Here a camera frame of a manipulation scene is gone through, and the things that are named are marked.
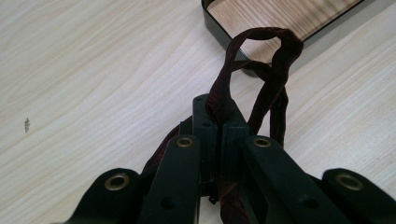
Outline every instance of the light wood grain surface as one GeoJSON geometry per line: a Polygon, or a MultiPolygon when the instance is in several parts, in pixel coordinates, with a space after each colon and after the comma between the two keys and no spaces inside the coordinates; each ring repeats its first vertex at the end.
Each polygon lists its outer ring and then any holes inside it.
{"type": "MultiPolygon", "coordinates": [[[[395,11],[290,75],[285,139],[309,174],[344,167],[393,198],[395,11]]],[[[66,221],[103,172],[140,173],[223,60],[199,1],[0,2],[0,223],[66,221]]],[[[261,84],[235,72],[231,85],[247,116],[261,84]]],[[[220,223],[201,207],[201,223],[220,223]]]]}

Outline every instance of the wooden tray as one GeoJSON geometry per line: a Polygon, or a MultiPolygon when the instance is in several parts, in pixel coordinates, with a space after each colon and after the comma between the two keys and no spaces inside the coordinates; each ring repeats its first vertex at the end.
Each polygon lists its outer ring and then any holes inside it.
{"type": "MultiPolygon", "coordinates": [[[[269,26],[291,29],[307,47],[371,2],[373,1],[203,0],[202,6],[206,27],[226,49],[231,38],[246,29],[269,26]]],[[[269,63],[279,44],[278,39],[247,41],[242,46],[238,59],[249,58],[269,63]]]]}

